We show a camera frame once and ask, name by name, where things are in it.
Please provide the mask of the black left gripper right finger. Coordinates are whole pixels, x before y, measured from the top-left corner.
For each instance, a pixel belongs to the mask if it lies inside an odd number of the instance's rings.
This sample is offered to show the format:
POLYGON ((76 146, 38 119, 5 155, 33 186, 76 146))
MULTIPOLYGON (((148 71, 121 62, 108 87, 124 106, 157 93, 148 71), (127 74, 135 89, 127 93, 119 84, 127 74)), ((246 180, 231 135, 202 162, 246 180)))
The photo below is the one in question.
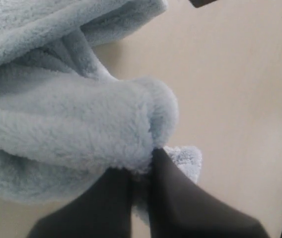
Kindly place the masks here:
POLYGON ((152 153, 148 199, 153 238, 266 238, 262 224, 195 185, 164 149, 152 153))

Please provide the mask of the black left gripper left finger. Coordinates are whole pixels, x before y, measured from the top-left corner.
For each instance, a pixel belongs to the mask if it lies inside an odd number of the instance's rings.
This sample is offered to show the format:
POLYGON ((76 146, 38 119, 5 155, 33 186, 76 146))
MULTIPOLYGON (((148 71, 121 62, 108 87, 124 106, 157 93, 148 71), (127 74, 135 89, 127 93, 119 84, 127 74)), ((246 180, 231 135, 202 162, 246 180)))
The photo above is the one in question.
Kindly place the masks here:
POLYGON ((29 238, 129 238, 132 181, 126 170, 109 169, 80 197, 38 220, 29 238))

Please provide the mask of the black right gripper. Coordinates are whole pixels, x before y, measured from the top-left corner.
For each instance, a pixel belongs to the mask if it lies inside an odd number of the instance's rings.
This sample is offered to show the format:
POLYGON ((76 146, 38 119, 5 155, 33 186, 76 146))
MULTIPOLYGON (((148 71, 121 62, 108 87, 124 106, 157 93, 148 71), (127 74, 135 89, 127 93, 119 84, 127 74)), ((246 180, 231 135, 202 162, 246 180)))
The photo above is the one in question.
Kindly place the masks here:
POLYGON ((203 6, 206 6, 208 4, 211 4, 217 0, 189 0, 189 2, 195 7, 200 8, 203 6))

